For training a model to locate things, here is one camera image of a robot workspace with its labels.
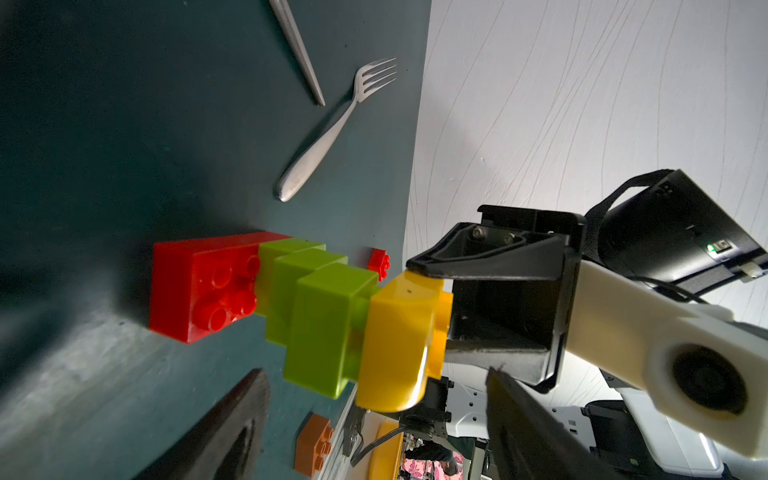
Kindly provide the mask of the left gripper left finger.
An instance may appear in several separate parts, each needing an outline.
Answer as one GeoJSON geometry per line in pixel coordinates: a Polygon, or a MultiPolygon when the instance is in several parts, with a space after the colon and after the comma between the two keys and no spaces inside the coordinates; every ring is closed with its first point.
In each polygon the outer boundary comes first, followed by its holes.
{"type": "Polygon", "coordinates": [[[248,372],[139,479],[250,479],[260,455],[270,386],[262,369],[248,372]]]}

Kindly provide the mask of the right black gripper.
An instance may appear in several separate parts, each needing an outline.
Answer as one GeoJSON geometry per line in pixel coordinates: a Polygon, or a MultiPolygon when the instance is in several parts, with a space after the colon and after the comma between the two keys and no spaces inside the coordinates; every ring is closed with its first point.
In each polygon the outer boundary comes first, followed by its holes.
{"type": "Polygon", "coordinates": [[[582,260],[576,213],[482,205],[406,269],[453,283],[446,360],[505,372],[545,394],[558,383],[582,260]]]}

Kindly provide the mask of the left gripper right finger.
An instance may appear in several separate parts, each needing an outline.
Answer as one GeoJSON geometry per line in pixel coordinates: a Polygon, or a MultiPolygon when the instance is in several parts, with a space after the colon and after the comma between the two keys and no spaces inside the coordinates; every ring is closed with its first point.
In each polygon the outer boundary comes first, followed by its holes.
{"type": "Polygon", "coordinates": [[[511,376],[489,369],[489,446],[501,479],[619,479],[511,376]]]}

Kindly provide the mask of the orange brick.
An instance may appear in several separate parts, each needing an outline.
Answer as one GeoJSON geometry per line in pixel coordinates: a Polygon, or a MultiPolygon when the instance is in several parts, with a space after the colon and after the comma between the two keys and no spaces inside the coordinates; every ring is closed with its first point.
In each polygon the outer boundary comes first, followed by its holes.
{"type": "Polygon", "coordinates": [[[333,435],[330,420],[312,413],[297,435],[294,470],[307,478],[319,473],[332,450],[333,435]]]}

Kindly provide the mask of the green brick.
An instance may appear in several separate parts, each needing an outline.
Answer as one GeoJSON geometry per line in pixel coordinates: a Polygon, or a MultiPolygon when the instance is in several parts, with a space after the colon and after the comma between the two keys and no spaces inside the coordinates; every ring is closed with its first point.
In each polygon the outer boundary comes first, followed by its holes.
{"type": "Polygon", "coordinates": [[[277,260],[285,255],[310,249],[326,250],[326,245],[299,238],[284,238],[264,242],[259,245],[258,258],[261,266],[255,279],[254,293],[257,297],[255,313],[266,317],[269,304],[275,290],[275,275],[277,260]]]}
{"type": "Polygon", "coordinates": [[[347,263],[348,257],[345,255],[317,249],[279,258],[276,264],[275,290],[266,316],[266,339],[284,347],[288,345],[292,312],[297,299],[298,282],[301,279],[323,267],[347,263]]]}
{"type": "Polygon", "coordinates": [[[298,280],[284,378],[338,398],[357,379],[369,299],[377,288],[375,272],[340,263],[298,280]]]}

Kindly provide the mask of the small red brick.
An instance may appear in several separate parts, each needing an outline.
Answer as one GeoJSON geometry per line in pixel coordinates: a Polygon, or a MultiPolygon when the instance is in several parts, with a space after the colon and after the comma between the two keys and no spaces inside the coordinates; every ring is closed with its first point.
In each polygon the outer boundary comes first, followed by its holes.
{"type": "Polygon", "coordinates": [[[257,232],[155,244],[149,329],[192,344],[253,314],[260,247],[285,238],[257,232]]]}

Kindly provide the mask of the yellow curved brick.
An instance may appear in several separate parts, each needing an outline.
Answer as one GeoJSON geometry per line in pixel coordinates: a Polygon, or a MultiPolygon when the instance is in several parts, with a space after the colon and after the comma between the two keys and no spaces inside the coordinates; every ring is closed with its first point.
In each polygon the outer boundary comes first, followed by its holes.
{"type": "Polygon", "coordinates": [[[356,404],[379,413],[412,408],[440,379],[453,295],[444,281],[406,271],[370,298],[356,404]]]}

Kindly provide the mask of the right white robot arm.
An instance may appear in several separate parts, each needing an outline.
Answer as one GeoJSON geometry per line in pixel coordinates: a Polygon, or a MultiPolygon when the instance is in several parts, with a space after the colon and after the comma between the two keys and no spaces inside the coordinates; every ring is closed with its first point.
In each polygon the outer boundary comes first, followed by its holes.
{"type": "Polygon", "coordinates": [[[407,262],[452,286],[447,370],[400,422],[471,479],[729,479],[767,455],[767,331],[708,293],[767,253],[680,170],[583,215],[483,205],[407,262]]]}

